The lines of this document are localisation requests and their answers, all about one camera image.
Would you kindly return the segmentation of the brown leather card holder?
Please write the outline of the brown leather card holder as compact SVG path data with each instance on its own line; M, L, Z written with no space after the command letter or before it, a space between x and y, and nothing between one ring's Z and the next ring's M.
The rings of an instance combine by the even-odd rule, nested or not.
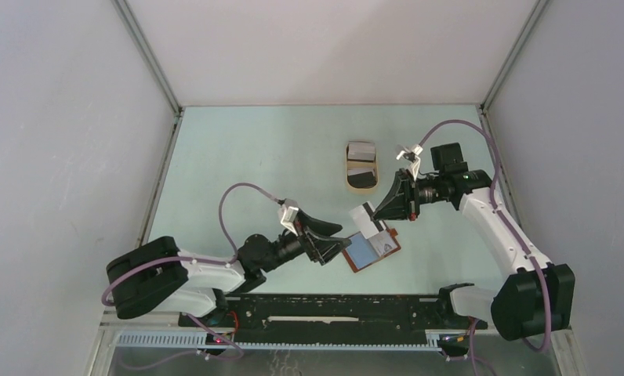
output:
M387 226L387 230L392 233L393 237L396 238L397 242L400 245L400 242L397 239L398 232L394 228L391 228L389 226ZM351 235L350 239L352 241L352 244L343 251L343 256L354 273L358 273L363 269L366 269L369 266L386 258L379 258L370 243L368 242L368 239L365 239L360 232L356 232L355 234Z

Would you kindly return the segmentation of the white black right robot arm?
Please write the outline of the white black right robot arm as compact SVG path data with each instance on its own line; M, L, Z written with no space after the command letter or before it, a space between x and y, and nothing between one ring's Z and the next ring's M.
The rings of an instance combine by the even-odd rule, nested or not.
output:
M414 221L424 204L448 202L467 219L502 274L497 291L472 283L439 290L435 315L445 327L456 327L466 317L496 328L507 341L565 330L571 321L575 274L566 264L555 264L527 238L504 208L494 179L484 170L471 170L461 146L449 143L431 149L433 171L419 172L420 145L404 148L399 169L383 201L372 212L376 220Z

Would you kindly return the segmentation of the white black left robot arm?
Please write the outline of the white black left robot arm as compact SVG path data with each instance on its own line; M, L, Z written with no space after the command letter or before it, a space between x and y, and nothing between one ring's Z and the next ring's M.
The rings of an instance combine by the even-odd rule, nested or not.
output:
M256 289L267 273L301 255L321 266L332 261L351 244L338 237L340 230L340 224L298 211L276 239L246 238L235 260L204 257L179 248L173 237L159 237L107 264L103 303L113 306L121 320L182 313L218 326L227 316L226 295Z

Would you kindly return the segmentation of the black card in tray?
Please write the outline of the black card in tray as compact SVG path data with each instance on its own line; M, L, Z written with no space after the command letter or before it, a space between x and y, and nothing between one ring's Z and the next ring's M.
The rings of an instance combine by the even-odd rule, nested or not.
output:
M347 182L355 189L366 190L373 188L377 184L378 179L373 170L368 170L366 172L348 175Z

